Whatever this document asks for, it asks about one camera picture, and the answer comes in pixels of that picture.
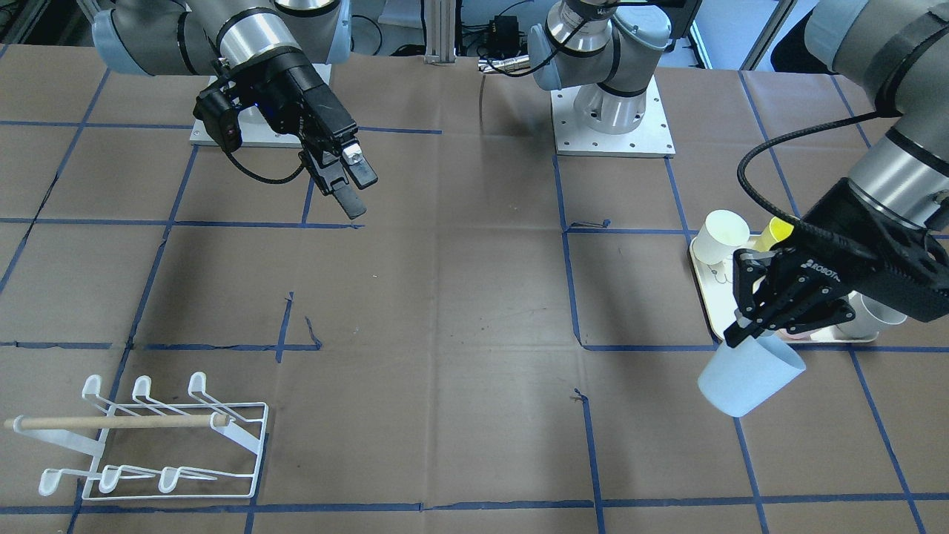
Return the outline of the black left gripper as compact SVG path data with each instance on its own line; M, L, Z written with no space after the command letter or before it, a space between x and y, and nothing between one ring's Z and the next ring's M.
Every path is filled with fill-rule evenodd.
M852 291L922 322L948 311L947 253L926 230L894 222L841 179L768 252L733 254L735 322L724 342L850 321Z

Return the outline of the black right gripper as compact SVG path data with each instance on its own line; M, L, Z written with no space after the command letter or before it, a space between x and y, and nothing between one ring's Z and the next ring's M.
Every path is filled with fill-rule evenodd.
M284 185L308 170L319 189L332 195L350 220L365 215L366 204L350 182L366 189L375 185L377 174L358 145L356 122L305 54L279 45L231 68L230 80L241 105L255 106L274 133L297 136L304 149L298 169L282 179L264 178L235 159L231 162L267 185ZM346 178L328 178L321 173L336 162L343 165Z

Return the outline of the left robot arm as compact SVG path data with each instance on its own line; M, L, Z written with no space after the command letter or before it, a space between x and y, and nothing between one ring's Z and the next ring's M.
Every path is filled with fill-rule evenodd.
M947 252L934 237L947 226L947 3L821 1L804 43L864 88L873 111L777 136L739 162L739 185L793 232L768 252L733 254L738 308L723 334L733 348L850 321L852 291L921 322L947 314ZM748 180L774 145L882 117L896 122L800 219Z

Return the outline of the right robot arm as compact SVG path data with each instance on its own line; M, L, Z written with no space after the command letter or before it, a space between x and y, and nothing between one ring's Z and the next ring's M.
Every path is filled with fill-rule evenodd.
M317 71L350 54L347 1L115 1L91 22L111 70L143 76L214 76L194 119L228 159L241 148L239 115L255 108L275 134L301 142L299 171L349 219L377 182L358 125Z

